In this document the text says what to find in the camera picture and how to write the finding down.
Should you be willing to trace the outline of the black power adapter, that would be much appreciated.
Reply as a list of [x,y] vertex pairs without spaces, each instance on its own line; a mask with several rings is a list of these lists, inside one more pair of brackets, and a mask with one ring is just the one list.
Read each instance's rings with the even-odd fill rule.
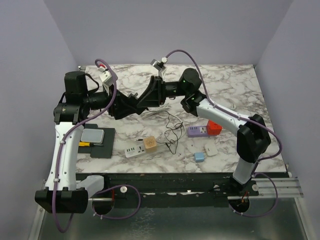
[[137,141],[153,137],[158,150],[167,150],[175,155],[181,138],[186,134],[186,126],[181,117],[171,113],[168,104],[148,107],[140,116],[131,117],[126,128]]

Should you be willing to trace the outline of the beige cube socket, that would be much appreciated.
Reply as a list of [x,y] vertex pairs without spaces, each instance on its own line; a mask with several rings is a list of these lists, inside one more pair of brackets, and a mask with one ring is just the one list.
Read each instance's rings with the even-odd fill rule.
[[147,153],[153,153],[158,149],[157,142],[154,136],[145,137],[142,141]]

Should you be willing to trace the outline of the red cube socket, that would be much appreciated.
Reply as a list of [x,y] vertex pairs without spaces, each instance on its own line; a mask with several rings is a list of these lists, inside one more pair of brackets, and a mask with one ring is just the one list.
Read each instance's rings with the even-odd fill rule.
[[223,127],[211,120],[209,120],[207,122],[207,125],[206,125],[206,131],[207,131],[207,134],[210,135],[210,136],[217,136],[221,133]]

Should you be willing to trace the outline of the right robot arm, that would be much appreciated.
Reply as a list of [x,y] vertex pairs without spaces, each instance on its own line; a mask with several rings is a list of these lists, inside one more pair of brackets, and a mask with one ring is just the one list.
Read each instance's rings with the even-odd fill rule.
[[229,189],[234,195],[240,196],[248,189],[247,182],[251,179],[258,158],[271,143],[270,135],[260,115],[241,116],[211,101],[200,92],[201,84],[200,76],[193,68],[185,69],[179,81],[165,82],[159,76],[152,76],[136,106],[139,109],[155,108],[163,105],[167,98],[182,96],[180,103],[187,113],[213,121],[234,134],[239,160]]

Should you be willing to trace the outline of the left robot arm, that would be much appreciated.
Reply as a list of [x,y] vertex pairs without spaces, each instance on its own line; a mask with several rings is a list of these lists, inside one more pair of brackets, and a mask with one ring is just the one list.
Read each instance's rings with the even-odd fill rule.
[[89,175],[76,181],[76,162],[84,125],[90,121],[90,110],[107,110],[114,100],[104,92],[88,90],[87,74],[72,71],[65,74],[65,102],[53,111],[55,147],[51,169],[43,190],[35,201],[52,214],[83,214],[93,195],[103,198],[111,186],[101,175]]

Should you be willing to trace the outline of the blue cube plug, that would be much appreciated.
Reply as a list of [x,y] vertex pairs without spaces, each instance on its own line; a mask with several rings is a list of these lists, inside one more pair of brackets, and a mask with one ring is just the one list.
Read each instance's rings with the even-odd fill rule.
[[194,153],[194,161],[196,163],[202,163],[205,161],[205,154],[203,152]]

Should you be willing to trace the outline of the white plug adapter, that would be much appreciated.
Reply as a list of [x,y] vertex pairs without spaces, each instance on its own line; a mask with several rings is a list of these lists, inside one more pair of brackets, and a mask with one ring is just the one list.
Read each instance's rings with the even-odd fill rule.
[[216,156],[218,154],[218,149],[214,143],[210,143],[210,142],[206,143],[204,145],[204,149],[206,154],[209,157]]

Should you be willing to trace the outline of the grey plastic box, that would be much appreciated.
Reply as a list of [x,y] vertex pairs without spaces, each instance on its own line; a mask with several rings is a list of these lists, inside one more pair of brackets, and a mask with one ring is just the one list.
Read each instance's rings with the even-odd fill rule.
[[99,145],[103,143],[104,135],[105,135],[105,132],[103,129],[85,128],[82,132],[80,141]]

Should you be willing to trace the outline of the black mat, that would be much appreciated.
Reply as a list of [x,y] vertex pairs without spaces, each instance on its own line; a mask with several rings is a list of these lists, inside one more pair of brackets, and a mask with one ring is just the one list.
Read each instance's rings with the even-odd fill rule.
[[115,128],[105,128],[98,127],[97,124],[85,124],[85,129],[98,129],[104,131],[103,141],[101,145],[94,146],[79,146],[78,153],[79,154],[89,154],[91,158],[96,159],[110,159],[113,155],[113,147],[116,129]]

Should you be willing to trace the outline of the yellow screwdriver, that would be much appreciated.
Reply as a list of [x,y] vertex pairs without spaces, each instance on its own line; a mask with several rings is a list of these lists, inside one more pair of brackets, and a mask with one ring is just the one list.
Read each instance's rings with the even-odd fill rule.
[[78,144],[79,147],[95,147],[95,146],[103,146],[103,144],[97,144],[92,142],[80,142]]

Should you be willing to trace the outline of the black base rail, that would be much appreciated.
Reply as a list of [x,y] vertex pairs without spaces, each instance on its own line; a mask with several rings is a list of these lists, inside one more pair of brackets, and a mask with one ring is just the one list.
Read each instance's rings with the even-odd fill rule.
[[127,192],[116,189],[114,206],[122,209],[227,207],[228,198],[258,196],[254,180],[239,186],[231,173],[101,173],[104,187],[126,185]]

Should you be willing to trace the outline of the aluminium frame rail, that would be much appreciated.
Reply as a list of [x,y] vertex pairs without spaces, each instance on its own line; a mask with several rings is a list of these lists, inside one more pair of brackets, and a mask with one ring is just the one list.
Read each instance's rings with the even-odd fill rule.
[[[100,175],[98,174],[86,174],[79,173],[76,174],[76,182],[83,181],[86,177],[91,175]],[[247,204],[250,200],[253,199],[279,199],[279,198],[298,198],[302,195],[302,190],[300,188],[299,181],[296,178],[287,178],[285,176],[279,176],[276,178],[268,178],[267,176],[263,177],[253,177],[249,181],[254,180],[256,183],[252,186],[255,191],[258,191],[258,196],[249,196],[248,193],[245,193],[242,198],[236,199],[235,197],[228,198],[228,204],[231,201],[236,201],[240,206]],[[118,185],[112,186],[109,188],[104,188],[102,191],[96,193],[88,199],[89,201],[94,201],[96,203],[102,204],[115,204],[115,190],[119,189],[121,193],[125,194],[128,191],[127,185]]]

